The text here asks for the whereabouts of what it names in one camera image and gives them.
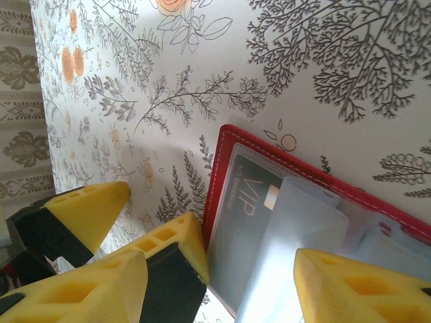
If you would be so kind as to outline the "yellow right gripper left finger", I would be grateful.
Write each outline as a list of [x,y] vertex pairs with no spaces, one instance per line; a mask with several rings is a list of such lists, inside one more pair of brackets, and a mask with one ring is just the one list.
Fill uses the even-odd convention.
[[1,297],[2,322],[138,322],[147,289],[145,254],[107,256]]

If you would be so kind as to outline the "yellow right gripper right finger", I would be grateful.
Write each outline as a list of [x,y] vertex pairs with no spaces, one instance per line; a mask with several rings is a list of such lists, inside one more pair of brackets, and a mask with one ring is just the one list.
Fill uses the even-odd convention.
[[305,322],[429,322],[430,282],[299,248],[294,283]]

